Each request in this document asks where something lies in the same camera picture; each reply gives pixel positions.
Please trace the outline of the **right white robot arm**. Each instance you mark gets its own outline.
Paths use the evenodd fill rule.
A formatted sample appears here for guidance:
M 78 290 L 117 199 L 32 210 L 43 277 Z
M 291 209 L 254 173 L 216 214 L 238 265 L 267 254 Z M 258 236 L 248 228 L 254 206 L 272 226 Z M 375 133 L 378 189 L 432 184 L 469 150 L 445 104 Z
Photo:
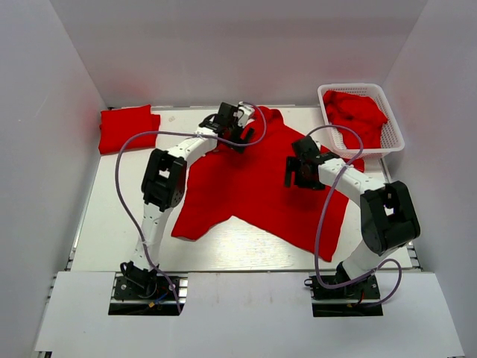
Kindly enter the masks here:
M 364 280 L 387 263 L 395 251 L 420 235 L 420 224 L 408 187 L 401 181 L 385 183 L 367 176 L 337 154 L 323 153 L 309 136 L 291 144 L 294 155 L 286 160 L 285 185 L 304 189 L 329 188 L 318 222 L 315 250 L 319 250 L 326 211 L 335 192 L 360 209 L 362 240 L 336 268 L 335 282 L 318 283 L 351 298 L 364 287 Z

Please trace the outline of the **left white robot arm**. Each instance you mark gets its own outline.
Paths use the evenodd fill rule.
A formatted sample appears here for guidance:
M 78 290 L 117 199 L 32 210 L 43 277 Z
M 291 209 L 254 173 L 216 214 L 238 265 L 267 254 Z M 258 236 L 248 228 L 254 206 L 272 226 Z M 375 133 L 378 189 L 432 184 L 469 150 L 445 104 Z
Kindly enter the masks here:
M 243 152 L 254 130 L 246 125 L 255 114 L 252 104 L 236 106 L 221 103 L 218 112 L 207 116 L 193 134 L 167 149 L 154 149 L 142 179 L 143 216 L 141 229 L 131 257 L 132 265 L 147 272 L 159 267 L 159 248 L 167 221 L 186 193 L 188 168 L 218 143 Z

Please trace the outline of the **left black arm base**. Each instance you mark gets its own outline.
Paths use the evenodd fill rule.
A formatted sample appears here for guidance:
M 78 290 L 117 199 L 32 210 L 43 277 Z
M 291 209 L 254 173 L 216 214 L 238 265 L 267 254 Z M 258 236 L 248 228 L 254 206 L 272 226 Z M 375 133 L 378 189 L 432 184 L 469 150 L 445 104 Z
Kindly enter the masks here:
M 109 315 L 179 316 L 186 303 L 187 276 L 164 277 L 155 270 L 120 265 L 113 281 Z

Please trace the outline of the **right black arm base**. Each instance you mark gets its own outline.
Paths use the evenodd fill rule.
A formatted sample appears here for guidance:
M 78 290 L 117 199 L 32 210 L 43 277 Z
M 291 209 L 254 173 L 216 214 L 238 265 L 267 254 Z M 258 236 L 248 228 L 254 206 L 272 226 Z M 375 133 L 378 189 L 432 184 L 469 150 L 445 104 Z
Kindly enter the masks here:
M 327 289 L 315 275 L 304 280 L 312 297 L 314 318 L 352 318 L 383 316 L 381 295 L 374 275 L 349 286 Z

